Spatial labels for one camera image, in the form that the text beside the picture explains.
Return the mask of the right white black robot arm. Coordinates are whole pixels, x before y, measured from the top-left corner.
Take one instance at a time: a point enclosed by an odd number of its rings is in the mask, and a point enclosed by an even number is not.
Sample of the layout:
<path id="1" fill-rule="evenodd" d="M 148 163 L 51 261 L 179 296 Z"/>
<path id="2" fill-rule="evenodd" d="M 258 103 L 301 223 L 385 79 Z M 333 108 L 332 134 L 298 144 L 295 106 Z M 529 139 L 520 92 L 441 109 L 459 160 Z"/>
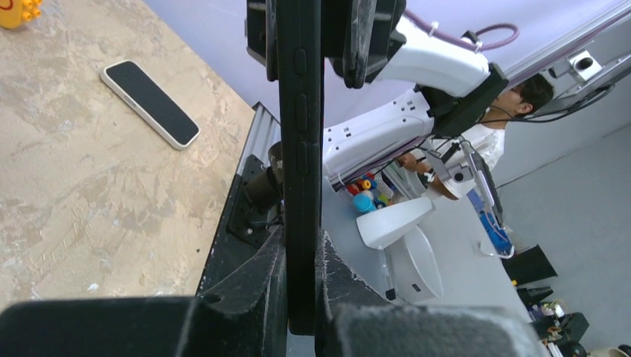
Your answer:
<path id="1" fill-rule="evenodd" d="M 451 36 L 428 23 L 403 1 L 353 1 L 336 73 L 350 89 L 380 80 L 401 80 L 412 88 L 399 97 L 324 131 L 322 172 L 341 190 L 369 170 L 387 164 L 428 137 L 455 138 L 487 111 L 508 81 L 485 52 L 510 44 L 486 43 L 490 27 Z"/>

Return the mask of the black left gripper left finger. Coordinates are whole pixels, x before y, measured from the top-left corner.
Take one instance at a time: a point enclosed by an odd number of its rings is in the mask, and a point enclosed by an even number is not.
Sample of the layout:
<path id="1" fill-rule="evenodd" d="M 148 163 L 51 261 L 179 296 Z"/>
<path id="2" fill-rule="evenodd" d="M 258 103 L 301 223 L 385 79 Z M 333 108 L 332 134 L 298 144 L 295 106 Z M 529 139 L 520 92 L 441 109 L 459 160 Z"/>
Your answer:
<path id="1" fill-rule="evenodd" d="M 3 356 L 283 356 L 283 231 L 199 296 L 38 300 L 1 314 Z"/>

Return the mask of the black phone case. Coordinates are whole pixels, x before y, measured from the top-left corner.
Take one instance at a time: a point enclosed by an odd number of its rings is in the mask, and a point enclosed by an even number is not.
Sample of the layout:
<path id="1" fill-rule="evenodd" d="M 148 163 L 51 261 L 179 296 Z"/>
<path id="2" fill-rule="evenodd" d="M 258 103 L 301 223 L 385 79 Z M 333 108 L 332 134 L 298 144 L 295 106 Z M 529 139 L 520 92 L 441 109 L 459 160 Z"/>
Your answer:
<path id="1" fill-rule="evenodd" d="M 277 26 L 289 330 L 312 335 L 321 224 L 321 3 L 278 1 Z"/>

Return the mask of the black smartphone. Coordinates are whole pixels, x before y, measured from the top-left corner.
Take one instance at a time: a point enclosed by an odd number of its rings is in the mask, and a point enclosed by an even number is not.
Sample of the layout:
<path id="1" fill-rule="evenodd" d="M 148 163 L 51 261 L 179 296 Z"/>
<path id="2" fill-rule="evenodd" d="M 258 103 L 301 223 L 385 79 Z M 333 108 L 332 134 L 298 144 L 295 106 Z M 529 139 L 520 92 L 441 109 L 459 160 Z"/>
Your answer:
<path id="1" fill-rule="evenodd" d="M 246 1 L 247 52 L 266 69 L 270 82 L 278 79 L 275 0 Z"/>

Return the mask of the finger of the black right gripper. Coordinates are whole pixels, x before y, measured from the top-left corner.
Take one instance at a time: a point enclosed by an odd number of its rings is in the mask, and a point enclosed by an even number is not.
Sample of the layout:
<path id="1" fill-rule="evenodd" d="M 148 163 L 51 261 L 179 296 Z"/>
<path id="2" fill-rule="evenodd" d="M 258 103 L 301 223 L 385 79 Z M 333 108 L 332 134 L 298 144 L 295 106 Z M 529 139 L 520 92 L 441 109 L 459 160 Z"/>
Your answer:
<path id="1" fill-rule="evenodd" d="M 360 89 L 388 62 L 406 1 L 323 1 L 321 52 L 347 88 Z"/>

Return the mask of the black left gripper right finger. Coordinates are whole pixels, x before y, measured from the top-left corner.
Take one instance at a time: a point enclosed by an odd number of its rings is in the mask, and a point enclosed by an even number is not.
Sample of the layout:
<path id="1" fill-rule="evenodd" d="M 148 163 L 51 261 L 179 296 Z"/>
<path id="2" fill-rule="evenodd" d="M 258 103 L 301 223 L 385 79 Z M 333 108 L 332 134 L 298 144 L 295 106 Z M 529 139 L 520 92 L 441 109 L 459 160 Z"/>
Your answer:
<path id="1" fill-rule="evenodd" d="M 530 325 L 487 306 L 392 303 L 321 232 L 315 256 L 317 356 L 546 356 Z"/>

